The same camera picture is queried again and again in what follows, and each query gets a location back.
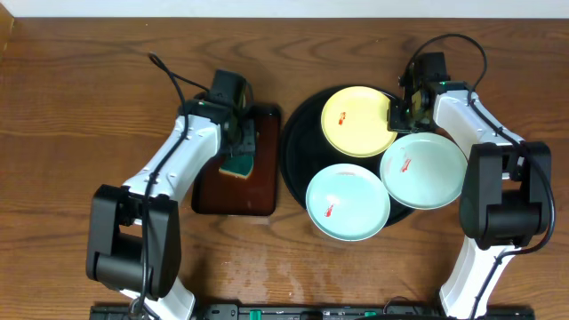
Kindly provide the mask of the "green yellow sponge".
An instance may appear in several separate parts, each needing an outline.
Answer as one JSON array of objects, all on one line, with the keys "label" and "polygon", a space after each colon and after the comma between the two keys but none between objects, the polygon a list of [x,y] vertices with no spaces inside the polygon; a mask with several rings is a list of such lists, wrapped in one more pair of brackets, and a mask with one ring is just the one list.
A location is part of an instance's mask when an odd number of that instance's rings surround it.
[{"label": "green yellow sponge", "polygon": [[219,172],[239,179],[247,179],[252,173],[254,156],[229,156],[221,164]]}]

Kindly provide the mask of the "pale green plate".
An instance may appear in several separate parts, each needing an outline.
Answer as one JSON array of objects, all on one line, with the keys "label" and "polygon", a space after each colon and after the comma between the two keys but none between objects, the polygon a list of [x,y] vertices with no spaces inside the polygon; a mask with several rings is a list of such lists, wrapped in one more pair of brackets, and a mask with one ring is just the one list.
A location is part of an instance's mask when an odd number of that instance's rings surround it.
[{"label": "pale green plate", "polygon": [[412,133],[383,154],[380,178],[400,204],[419,210],[444,207],[461,194],[467,158],[451,140],[435,133]]}]

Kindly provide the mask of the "yellow plate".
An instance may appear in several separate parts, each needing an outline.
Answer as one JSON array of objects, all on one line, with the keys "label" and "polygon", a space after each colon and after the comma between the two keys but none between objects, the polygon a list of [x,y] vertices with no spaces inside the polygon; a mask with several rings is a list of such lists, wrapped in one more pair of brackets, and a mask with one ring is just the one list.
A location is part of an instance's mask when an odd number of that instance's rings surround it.
[{"label": "yellow plate", "polygon": [[321,113],[327,141],[341,153],[371,157],[385,151],[397,133],[388,130],[389,97],[367,86],[350,86],[334,93]]}]

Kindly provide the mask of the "light blue plate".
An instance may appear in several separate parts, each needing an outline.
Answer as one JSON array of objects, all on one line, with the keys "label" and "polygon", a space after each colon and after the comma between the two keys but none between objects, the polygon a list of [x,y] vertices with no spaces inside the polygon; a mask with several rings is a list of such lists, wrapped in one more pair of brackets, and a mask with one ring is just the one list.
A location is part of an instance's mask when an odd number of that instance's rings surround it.
[{"label": "light blue plate", "polygon": [[389,219],[389,193],[371,171],[355,164],[333,164],[310,181],[305,196],[313,223],[346,242],[376,235]]}]

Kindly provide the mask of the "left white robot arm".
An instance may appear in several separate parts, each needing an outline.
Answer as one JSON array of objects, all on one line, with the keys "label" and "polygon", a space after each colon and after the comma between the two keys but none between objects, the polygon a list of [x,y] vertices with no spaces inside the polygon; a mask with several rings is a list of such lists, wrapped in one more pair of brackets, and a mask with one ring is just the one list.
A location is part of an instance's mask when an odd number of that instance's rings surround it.
[{"label": "left white robot arm", "polygon": [[178,277],[179,206],[201,169],[218,154],[254,155],[253,119],[204,100],[180,107],[172,133],[120,187],[92,198],[86,275],[131,298],[128,319],[189,319],[195,296]]}]

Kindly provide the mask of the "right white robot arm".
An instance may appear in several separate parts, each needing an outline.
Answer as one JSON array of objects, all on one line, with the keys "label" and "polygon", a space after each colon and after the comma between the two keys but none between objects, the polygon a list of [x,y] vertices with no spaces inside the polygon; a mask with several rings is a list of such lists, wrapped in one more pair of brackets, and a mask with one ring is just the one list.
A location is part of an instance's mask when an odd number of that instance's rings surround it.
[{"label": "right white robot arm", "polygon": [[439,291],[443,313],[478,319],[503,270],[540,250],[556,222],[550,185],[551,153],[506,129],[474,89],[449,79],[404,81],[401,105],[389,110],[389,129],[408,138],[446,131],[466,157],[461,173],[461,252]]}]

